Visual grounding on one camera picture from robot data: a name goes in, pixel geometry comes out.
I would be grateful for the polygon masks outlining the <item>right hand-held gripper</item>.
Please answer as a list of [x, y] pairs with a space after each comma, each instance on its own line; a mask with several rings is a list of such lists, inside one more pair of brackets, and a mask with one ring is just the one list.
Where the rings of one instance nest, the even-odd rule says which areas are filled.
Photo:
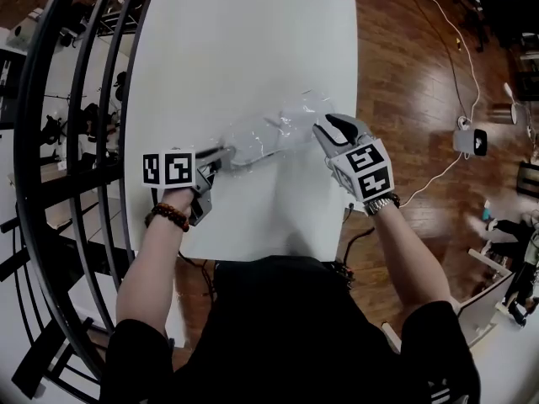
[[372, 137], [367, 125], [354, 117], [346, 114], [325, 117], [347, 140], [337, 143], [321, 125], [312, 128], [339, 185], [360, 203], [393, 191], [392, 165], [382, 141]]

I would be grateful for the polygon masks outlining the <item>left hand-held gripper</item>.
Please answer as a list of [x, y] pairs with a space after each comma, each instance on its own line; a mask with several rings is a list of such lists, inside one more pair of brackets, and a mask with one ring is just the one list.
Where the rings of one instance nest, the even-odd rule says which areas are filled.
[[211, 188], [216, 173], [233, 170], [234, 146], [215, 146], [204, 151], [173, 149], [142, 155], [145, 187], [190, 189], [194, 194], [189, 224], [196, 226], [211, 211]]

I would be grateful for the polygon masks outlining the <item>clear plastic bag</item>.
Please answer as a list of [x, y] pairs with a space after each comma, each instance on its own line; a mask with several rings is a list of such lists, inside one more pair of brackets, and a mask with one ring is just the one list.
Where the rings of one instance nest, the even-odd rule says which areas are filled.
[[288, 147], [281, 150], [284, 151], [295, 150], [310, 143], [314, 137], [312, 127], [315, 124], [322, 124], [325, 115], [333, 111], [334, 106], [331, 98], [309, 90], [288, 98], [280, 106], [262, 114], [282, 113], [291, 120], [296, 132], [292, 135], [291, 140], [287, 142]]

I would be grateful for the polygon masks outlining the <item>person's left forearm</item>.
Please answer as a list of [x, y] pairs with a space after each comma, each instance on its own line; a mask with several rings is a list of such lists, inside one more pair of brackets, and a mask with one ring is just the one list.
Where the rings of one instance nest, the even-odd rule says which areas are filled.
[[164, 192], [160, 212], [147, 227], [118, 290], [117, 322], [137, 320], [165, 333], [173, 299], [175, 264], [184, 235], [184, 228], [175, 221], [189, 221], [193, 199], [189, 189]]

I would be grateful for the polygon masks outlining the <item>person's right forearm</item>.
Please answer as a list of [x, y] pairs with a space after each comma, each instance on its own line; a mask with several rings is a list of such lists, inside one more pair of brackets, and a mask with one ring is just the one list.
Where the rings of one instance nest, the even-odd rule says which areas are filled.
[[407, 316], [423, 306], [437, 311], [448, 309], [456, 315], [446, 274], [433, 253], [406, 222], [393, 202], [382, 206], [372, 217], [389, 276]]

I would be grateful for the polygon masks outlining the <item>silver metal wristwatch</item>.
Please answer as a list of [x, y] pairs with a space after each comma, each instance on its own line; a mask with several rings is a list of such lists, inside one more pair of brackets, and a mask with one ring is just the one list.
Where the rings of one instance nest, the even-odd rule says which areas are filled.
[[365, 212], [368, 216], [373, 216], [389, 204], [394, 204], [397, 208], [400, 207], [400, 198], [393, 192], [384, 194], [376, 199], [366, 202], [364, 205]]

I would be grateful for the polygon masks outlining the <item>black exercise machine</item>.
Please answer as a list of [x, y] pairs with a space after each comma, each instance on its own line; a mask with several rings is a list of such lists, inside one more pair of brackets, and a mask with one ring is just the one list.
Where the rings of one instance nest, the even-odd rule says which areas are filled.
[[[57, 161], [65, 162], [67, 159], [67, 135], [68, 135], [68, 114], [70, 110], [70, 97], [54, 96], [51, 98], [59, 99], [61, 107], [52, 114], [45, 116], [45, 124], [40, 130], [40, 145], [51, 146], [52, 156]], [[80, 161], [83, 157], [83, 143], [80, 136], [88, 133], [88, 119], [82, 109], [75, 113], [74, 120], [76, 139], [77, 139], [77, 159]]]
[[84, 169], [95, 168], [98, 159], [98, 135], [106, 130], [104, 160], [115, 162], [120, 147], [121, 100], [124, 92], [126, 72], [120, 72], [109, 93], [108, 106], [90, 103], [81, 110], [78, 134], [78, 161]]

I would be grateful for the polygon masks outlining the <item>white box floor device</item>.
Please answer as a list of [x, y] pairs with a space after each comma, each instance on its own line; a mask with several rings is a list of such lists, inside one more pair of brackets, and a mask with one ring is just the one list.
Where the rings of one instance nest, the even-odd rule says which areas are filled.
[[453, 132], [452, 146], [455, 152], [485, 157], [488, 151], [488, 134], [480, 129], [457, 129]]

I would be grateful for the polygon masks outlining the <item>person's black shirt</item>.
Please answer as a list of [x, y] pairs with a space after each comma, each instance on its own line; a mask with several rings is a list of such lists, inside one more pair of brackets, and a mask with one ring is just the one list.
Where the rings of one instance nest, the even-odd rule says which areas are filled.
[[101, 404], [479, 404], [480, 379], [450, 303], [430, 302], [392, 350], [343, 279], [313, 258], [216, 269], [216, 301], [188, 362], [135, 321], [109, 341]]

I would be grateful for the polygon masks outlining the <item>black metal railing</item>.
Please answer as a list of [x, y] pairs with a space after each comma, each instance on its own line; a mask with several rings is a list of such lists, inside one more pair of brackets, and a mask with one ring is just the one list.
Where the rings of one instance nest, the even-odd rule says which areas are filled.
[[[0, 263], [0, 283], [10, 276], [15, 277], [15, 290], [18, 297], [25, 331], [31, 338], [29, 352], [17, 368], [12, 381], [29, 398], [34, 398], [39, 389], [39, 384], [46, 378], [52, 383], [71, 394], [85, 404], [98, 404], [98, 400], [66, 383], [60, 378], [61, 372], [67, 368], [66, 363], [73, 355], [77, 355], [96, 377], [100, 380], [104, 360], [97, 352], [94, 343], [87, 334], [92, 326], [92, 318], [88, 317], [82, 322], [68, 296], [67, 288], [61, 285], [61, 275], [57, 273], [60, 267], [55, 266], [54, 256], [58, 254], [57, 246], [61, 237], [56, 234], [46, 223], [45, 210], [57, 205], [64, 200], [69, 201], [74, 215], [75, 236], [78, 256], [83, 268], [84, 276], [88, 282], [91, 296], [96, 303], [98, 312], [104, 320], [104, 325], [109, 333], [114, 327], [111, 317], [104, 304], [104, 298], [99, 288], [96, 274], [88, 265], [88, 239], [85, 237], [83, 215], [80, 205], [80, 195], [90, 189], [98, 189], [100, 217], [104, 224], [105, 253], [109, 262], [115, 284], [120, 283], [123, 275], [118, 275], [118, 262], [115, 258], [115, 248], [108, 204], [105, 199], [107, 184], [120, 182], [120, 201], [122, 203], [122, 220], [126, 244], [127, 261], [131, 264], [134, 260], [134, 251], [128, 232], [127, 215], [125, 210], [125, 121], [128, 93], [131, 85], [131, 76], [135, 61], [136, 48], [141, 35], [142, 25], [147, 14], [149, 3], [143, 4], [141, 17], [136, 29], [131, 56], [125, 76], [124, 95], [122, 97], [124, 110], [120, 118], [124, 126], [124, 133], [120, 134], [120, 153], [115, 162], [106, 163], [105, 153], [105, 130], [98, 135], [97, 149], [98, 159], [96, 168], [81, 170], [75, 151], [76, 133], [74, 127], [75, 113], [80, 109], [83, 96], [83, 84], [88, 70], [88, 62], [97, 37], [98, 21], [104, 13], [106, 3], [109, 0], [97, 0], [89, 19], [88, 28], [80, 46], [77, 64], [72, 80], [70, 97], [70, 110], [68, 114], [69, 128], [67, 135], [67, 175], [48, 182], [41, 181], [40, 152], [38, 141], [40, 140], [40, 117], [45, 97], [46, 78], [48, 76], [53, 50], [56, 39], [61, 32], [63, 16], [67, 14], [73, 0], [49, 0], [44, 13], [37, 24], [34, 37], [31, 41], [28, 55], [22, 69], [19, 83], [19, 93], [14, 119], [13, 129], [13, 165], [16, 191], [17, 216], [0, 225], [0, 231], [16, 231], [22, 235], [22, 248]], [[104, 77], [101, 87], [101, 99], [99, 107], [104, 109], [109, 102], [109, 93], [112, 87], [113, 69], [119, 53], [120, 37], [124, 33], [127, 15], [130, 11], [132, 0], [125, 0], [125, 5], [120, 11], [119, 21], [113, 33], [109, 54], [105, 63]], [[34, 265], [38, 284], [45, 299], [52, 320], [45, 326], [41, 334], [34, 340], [29, 328], [28, 317], [24, 309], [24, 302], [18, 282], [19, 269], [25, 269], [27, 263]], [[61, 355], [59, 369], [49, 370], [49, 365], [64, 341], [68, 341], [66, 351]]]

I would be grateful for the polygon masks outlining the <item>black office chair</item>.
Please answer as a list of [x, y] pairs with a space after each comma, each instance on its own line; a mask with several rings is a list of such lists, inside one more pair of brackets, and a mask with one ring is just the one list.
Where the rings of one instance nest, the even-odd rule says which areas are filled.
[[539, 0], [480, 0], [483, 16], [502, 48], [536, 37], [539, 45]]

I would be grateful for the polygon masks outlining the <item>white side table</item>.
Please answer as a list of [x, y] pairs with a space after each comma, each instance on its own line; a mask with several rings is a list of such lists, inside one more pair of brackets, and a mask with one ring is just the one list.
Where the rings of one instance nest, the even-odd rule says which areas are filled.
[[504, 300], [515, 274], [505, 266], [470, 248], [468, 254], [494, 271], [494, 282], [464, 302], [456, 302], [456, 315], [467, 341], [472, 348], [495, 327], [494, 317]]

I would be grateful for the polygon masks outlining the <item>grey bin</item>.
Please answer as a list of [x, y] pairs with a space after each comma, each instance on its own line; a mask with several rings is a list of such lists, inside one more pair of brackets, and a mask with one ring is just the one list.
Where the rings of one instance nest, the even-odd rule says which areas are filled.
[[26, 18], [22, 20], [9, 31], [5, 45], [17, 51], [27, 52], [37, 24], [38, 22], [35, 19]]

